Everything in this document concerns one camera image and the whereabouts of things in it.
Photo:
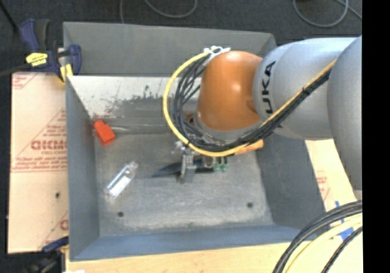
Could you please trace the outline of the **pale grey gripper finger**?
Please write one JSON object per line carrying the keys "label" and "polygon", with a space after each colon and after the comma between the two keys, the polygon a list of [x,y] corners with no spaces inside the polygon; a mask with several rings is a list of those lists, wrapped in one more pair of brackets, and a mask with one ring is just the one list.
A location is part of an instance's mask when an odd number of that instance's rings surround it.
{"label": "pale grey gripper finger", "polygon": [[195,173],[196,173],[196,166],[183,167],[180,170],[179,182],[181,184],[191,183],[193,181]]}

